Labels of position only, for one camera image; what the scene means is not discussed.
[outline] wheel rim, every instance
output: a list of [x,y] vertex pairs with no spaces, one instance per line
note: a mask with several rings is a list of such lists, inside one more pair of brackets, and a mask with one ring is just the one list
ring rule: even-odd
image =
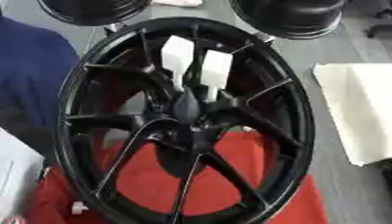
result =
[[[234,53],[237,59],[233,66],[235,77],[231,81],[229,78],[227,91],[220,92],[220,99],[215,103],[201,103],[199,119],[192,125],[180,122],[172,112],[170,105],[178,101],[178,94],[156,56],[160,46],[171,35],[196,42],[196,60],[190,70],[191,79],[197,79],[200,73],[200,63],[206,48]],[[129,55],[134,53],[132,49],[137,46],[141,46],[139,50],[144,53],[143,62],[137,62],[132,67],[125,66],[124,59],[129,59]],[[235,75],[238,74],[236,71],[244,69],[254,76],[250,75],[251,78],[247,80],[245,76]],[[97,76],[104,76],[107,71],[122,81],[140,84],[142,89],[139,90],[144,91],[149,99],[146,101],[147,109],[141,115],[97,117],[81,114],[81,96],[87,84]],[[244,87],[239,83],[239,78],[245,80],[242,83]],[[195,88],[199,87],[190,84],[190,89]],[[261,113],[269,110],[261,107],[265,104],[259,102],[267,95],[269,101],[282,99],[283,105],[279,107],[286,111],[282,112],[282,117],[286,118],[279,118],[280,125],[274,124],[275,120],[272,122]],[[276,173],[268,176],[257,189],[250,187],[214,150],[205,150],[214,147],[221,134],[237,124],[270,135],[279,143],[276,160],[279,165],[271,172]],[[124,145],[131,147],[121,150],[117,163],[114,162],[105,174],[98,169],[81,169],[77,155],[80,151],[75,149],[91,146],[80,144],[77,139],[89,128],[108,126],[129,130],[129,138]],[[177,131],[181,137],[167,138],[167,131]],[[203,133],[201,138],[198,138],[199,132]],[[102,212],[114,223],[201,223],[201,220],[202,223],[256,223],[274,215],[298,189],[312,160],[314,124],[310,104],[295,74],[261,40],[227,24],[177,17],[135,24],[93,48],[70,73],[62,88],[56,137],[58,160],[72,186],[90,207]],[[179,141],[184,138],[198,140]],[[183,191],[178,194],[171,214],[156,213],[140,207],[125,199],[113,187],[116,172],[146,139],[156,144],[170,145],[176,151],[194,149],[185,150],[186,159],[189,159],[185,168],[190,175],[181,181],[180,189]],[[234,205],[218,213],[194,217],[181,215],[186,189],[196,163],[210,165],[229,179],[241,193],[242,202],[246,206]],[[88,174],[90,178],[93,176],[93,181],[87,178]]]

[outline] red fabric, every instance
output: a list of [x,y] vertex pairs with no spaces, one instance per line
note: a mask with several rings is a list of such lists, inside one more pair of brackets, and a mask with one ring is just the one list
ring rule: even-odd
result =
[[[275,152],[271,141],[252,133],[231,133],[218,144],[218,152],[253,186],[258,186],[263,174],[273,165]],[[100,150],[97,161],[105,170],[121,143],[110,150]],[[117,190],[143,207],[160,213],[172,208],[179,180],[167,174],[159,165],[152,145],[145,145],[119,174]],[[185,203],[188,215],[209,214],[232,206],[239,201],[238,191],[219,173],[206,168],[192,182]],[[28,221],[30,224],[106,223],[99,214],[88,211],[71,215],[75,200],[59,168],[54,168],[40,182],[35,193]],[[296,196],[269,224],[326,224],[319,193],[311,177],[304,180]]]

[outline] gray floor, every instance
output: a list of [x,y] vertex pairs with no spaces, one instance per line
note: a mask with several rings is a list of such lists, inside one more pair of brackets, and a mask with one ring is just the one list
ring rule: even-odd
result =
[[[7,17],[63,34],[79,54],[103,38],[101,29],[74,27],[48,17],[35,0],[0,0],[0,4]],[[392,32],[372,40],[366,39],[363,34],[370,25],[392,23],[388,19],[379,21],[371,18],[386,6],[387,3],[382,0],[354,0],[335,33],[308,41],[279,39],[274,44],[297,72],[311,98],[317,120],[316,152],[311,174],[317,180],[332,224],[392,223],[392,198],[382,177],[373,167],[359,168],[348,163],[324,98],[311,73],[316,63],[391,62]],[[255,31],[235,16],[227,0],[207,0],[197,10],[153,6],[127,23],[169,16],[211,18],[249,32]]]

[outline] white paper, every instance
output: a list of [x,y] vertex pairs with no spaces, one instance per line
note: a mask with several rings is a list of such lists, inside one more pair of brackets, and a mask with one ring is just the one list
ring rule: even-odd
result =
[[21,212],[43,161],[35,150],[0,128],[0,223]]
[[392,158],[392,64],[317,65],[314,74],[350,162]]

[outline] blue cloth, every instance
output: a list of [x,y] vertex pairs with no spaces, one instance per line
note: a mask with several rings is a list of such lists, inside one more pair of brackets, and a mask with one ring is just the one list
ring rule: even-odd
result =
[[54,31],[0,17],[0,109],[20,108],[52,127],[58,94],[79,57]]

